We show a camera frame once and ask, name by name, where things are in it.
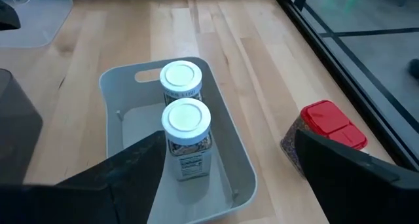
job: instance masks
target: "glass jar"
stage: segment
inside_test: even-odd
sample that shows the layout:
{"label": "glass jar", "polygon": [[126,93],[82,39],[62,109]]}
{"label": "glass jar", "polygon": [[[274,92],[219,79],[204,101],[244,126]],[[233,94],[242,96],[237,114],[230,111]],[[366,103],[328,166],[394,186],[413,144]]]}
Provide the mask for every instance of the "glass jar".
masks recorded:
{"label": "glass jar", "polygon": [[199,100],[183,98],[168,105],[162,124],[168,141],[172,168],[179,181],[210,174],[211,114]]}
{"label": "glass jar", "polygon": [[194,63],[178,60],[167,64],[160,72],[160,82],[166,105],[181,98],[202,101],[202,72]]}

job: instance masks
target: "wooden table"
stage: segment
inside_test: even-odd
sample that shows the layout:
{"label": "wooden table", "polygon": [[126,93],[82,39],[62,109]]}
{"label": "wooden table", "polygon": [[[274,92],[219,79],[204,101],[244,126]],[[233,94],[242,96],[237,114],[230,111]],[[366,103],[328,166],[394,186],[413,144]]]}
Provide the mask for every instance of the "wooden table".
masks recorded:
{"label": "wooden table", "polygon": [[79,0],[50,45],[0,49],[45,122],[25,182],[54,184],[105,159],[104,71],[182,56],[210,64],[258,175],[253,203],[218,223],[327,222],[279,147],[316,101],[335,102],[391,161],[275,0]]}

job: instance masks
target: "black metal frame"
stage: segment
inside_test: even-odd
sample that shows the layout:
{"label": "black metal frame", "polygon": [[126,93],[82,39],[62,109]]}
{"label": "black metal frame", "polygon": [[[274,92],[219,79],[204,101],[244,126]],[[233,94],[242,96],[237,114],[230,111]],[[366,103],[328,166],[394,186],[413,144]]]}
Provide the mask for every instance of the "black metal frame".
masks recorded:
{"label": "black metal frame", "polygon": [[327,45],[323,42],[321,34],[317,34],[313,27],[301,14],[305,0],[277,0],[279,6],[288,15],[307,43],[311,46],[325,68],[338,83],[345,95],[363,117],[374,135],[384,146],[392,159],[400,166],[419,171],[419,160],[395,132],[393,127],[382,116],[381,112],[368,94],[362,89],[348,73],[346,68],[334,57]]}

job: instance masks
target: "white plastic bin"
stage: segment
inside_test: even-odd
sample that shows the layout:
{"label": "white plastic bin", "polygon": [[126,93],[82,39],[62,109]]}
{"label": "white plastic bin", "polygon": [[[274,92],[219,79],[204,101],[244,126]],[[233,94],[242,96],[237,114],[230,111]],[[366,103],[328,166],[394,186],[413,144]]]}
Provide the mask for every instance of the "white plastic bin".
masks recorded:
{"label": "white plastic bin", "polygon": [[[176,180],[167,166],[148,223],[200,223],[249,204],[257,190],[256,173],[239,138],[209,65],[199,58],[182,58],[202,71],[202,97],[211,111],[213,135],[209,176]],[[160,81],[139,83],[139,71],[158,69],[175,60],[116,67],[100,77],[107,110],[107,156],[110,157],[157,130],[163,130],[165,107]]]}
{"label": "white plastic bin", "polygon": [[61,28],[72,0],[3,0],[19,16],[21,28],[0,31],[0,47],[41,47],[49,44]]}

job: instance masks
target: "white jar lid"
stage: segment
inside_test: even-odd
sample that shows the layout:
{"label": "white jar lid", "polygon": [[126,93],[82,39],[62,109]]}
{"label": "white jar lid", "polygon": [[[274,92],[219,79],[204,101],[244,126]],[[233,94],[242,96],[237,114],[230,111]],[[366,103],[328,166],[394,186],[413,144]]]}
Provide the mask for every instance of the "white jar lid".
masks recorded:
{"label": "white jar lid", "polygon": [[189,61],[174,61],[163,67],[160,82],[167,95],[174,98],[190,97],[201,90],[202,72]]}
{"label": "white jar lid", "polygon": [[178,145],[194,145],[210,131],[211,113],[199,100],[183,98],[170,103],[162,115],[166,137]]}

